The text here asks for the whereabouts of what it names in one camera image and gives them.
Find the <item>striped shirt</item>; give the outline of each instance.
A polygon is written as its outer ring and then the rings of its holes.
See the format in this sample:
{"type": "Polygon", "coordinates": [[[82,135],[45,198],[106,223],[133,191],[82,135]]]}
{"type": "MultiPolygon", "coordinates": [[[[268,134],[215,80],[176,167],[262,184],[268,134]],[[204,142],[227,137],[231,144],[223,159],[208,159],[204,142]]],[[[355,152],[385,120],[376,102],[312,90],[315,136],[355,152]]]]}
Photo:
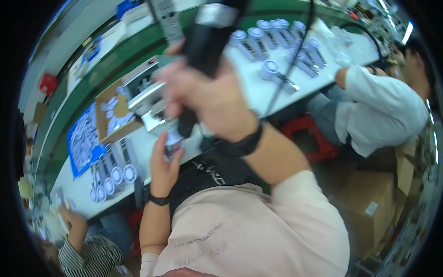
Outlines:
{"type": "Polygon", "coordinates": [[[78,253],[68,240],[58,251],[66,277],[107,277],[123,260],[118,247],[102,235],[94,235],[78,253]]]}

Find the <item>dark hair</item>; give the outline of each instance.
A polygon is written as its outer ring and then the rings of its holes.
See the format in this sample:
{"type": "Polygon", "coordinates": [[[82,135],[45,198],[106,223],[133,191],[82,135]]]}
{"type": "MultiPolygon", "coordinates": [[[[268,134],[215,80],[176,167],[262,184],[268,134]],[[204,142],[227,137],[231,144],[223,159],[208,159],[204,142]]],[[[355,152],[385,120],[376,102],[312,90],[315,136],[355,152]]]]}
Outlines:
{"type": "Polygon", "coordinates": [[[424,45],[417,38],[410,37],[408,42],[406,43],[405,50],[406,49],[409,49],[412,55],[416,55],[418,53],[421,60],[423,61],[424,73],[426,75],[426,79],[429,84],[429,90],[431,92],[429,102],[431,109],[435,110],[438,108],[437,91],[435,89],[435,73],[432,69],[431,62],[425,51],[424,45]]]}
{"type": "Polygon", "coordinates": [[[37,251],[40,253],[40,255],[42,255],[43,259],[46,261],[46,266],[51,271],[53,276],[64,277],[65,276],[64,272],[60,270],[60,268],[54,263],[54,261],[51,261],[46,257],[45,248],[48,246],[44,244],[43,240],[38,235],[33,234],[31,237],[34,241],[37,251]]]}

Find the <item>red stool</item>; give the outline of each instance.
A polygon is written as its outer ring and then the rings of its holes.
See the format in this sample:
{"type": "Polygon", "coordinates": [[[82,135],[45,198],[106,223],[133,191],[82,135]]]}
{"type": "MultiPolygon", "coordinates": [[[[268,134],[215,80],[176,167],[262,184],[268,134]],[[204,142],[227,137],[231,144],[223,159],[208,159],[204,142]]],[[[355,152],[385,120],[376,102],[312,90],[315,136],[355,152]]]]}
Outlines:
{"type": "Polygon", "coordinates": [[[141,254],[139,232],[142,216],[143,211],[135,211],[126,219],[129,228],[131,228],[132,236],[134,237],[134,249],[132,249],[131,256],[138,256],[141,254]]]}
{"type": "Polygon", "coordinates": [[[282,128],[281,132],[290,140],[292,133],[302,130],[309,130],[317,141],[318,151],[314,153],[305,153],[309,162],[318,162],[321,160],[332,159],[338,156],[339,147],[330,144],[326,138],[320,133],[319,128],[315,124],[314,119],[310,115],[291,119],[282,128]]]}

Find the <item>label on box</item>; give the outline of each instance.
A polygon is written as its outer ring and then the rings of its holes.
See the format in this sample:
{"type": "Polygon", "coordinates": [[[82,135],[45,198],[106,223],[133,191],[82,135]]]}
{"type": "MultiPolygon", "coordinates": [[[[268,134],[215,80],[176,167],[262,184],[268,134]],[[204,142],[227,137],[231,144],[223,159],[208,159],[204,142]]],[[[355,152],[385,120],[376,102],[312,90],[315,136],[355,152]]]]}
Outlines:
{"type": "Polygon", "coordinates": [[[371,203],[369,204],[369,206],[365,210],[365,214],[372,216],[377,208],[378,208],[378,204],[371,201],[371,203]]]}

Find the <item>silver machine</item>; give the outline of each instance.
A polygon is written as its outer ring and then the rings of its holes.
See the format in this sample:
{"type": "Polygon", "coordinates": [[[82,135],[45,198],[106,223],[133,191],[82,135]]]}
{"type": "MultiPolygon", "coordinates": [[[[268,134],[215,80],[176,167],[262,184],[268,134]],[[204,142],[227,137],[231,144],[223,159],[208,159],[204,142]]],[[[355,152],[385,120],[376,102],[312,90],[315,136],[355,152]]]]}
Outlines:
{"type": "MultiPolygon", "coordinates": [[[[179,13],[172,0],[150,0],[148,4],[153,16],[160,22],[164,37],[169,44],[183,38],[179,13]]],[[[164,84],[154,82],[152,75],[156,70],[176,59],[176,57],[166,55],[154,56],[122,79],[128,109],[141,117],[146,131],[151,135],[158,136],[162,131],[172,133],[175,130],[176,122],[170,121],[165,116],[167,103],[162,97],[164,84]]],[[[168,143],[173,144],[171,137],[176,136],[168,135],[168,143]]]]}
{"type": "Polygon", "coordinates": [[[154,56],[122,78],[128,109],[141,117],[146,132],[158,136],[175,127],[165,116],[166,101],[162,97],[164,83],[153,82],[152,75],[176,57],[154,56]]]}

